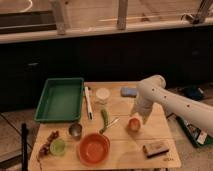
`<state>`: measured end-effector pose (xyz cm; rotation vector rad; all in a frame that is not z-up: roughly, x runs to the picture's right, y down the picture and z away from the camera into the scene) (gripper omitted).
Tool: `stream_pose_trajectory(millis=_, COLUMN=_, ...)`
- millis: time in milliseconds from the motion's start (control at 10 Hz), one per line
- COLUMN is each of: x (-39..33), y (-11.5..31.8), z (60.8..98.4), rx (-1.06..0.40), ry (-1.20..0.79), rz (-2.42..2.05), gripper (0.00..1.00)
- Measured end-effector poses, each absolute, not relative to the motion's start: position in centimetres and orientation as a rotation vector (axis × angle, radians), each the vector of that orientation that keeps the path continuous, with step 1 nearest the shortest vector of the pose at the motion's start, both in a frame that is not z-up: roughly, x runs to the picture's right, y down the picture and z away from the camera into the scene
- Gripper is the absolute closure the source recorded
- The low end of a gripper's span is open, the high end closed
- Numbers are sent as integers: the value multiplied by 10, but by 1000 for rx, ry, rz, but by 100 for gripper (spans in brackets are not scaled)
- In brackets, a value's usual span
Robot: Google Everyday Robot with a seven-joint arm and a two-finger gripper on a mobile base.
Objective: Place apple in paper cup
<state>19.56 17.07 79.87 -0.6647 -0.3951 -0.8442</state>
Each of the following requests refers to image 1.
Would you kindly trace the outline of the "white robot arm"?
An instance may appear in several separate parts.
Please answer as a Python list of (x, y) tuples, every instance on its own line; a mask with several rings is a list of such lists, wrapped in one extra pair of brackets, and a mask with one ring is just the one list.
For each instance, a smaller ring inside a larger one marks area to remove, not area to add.
[(131, 113), (138, 113), (143, 123), (146, 123), (153, 104), (158, 103), (213, 137), (213, 106), (177, 95), (165, 87), (166, 81), (161, 75), (153, 75), (139, 81)]

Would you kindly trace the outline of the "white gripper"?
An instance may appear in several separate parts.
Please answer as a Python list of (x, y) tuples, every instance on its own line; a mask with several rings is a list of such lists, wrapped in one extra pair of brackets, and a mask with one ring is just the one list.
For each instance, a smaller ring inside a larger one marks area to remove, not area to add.
[(149, 115), (152, 112), (153, 108), (153, 102), (137, 95), (134, 100), (133, 108), (130, 112), (130, 117), (134, 116), (135, 113), (138, 113), (140, 116), (142, 116), (143, 119), (143, 125), (145, 125), (148, 121)]

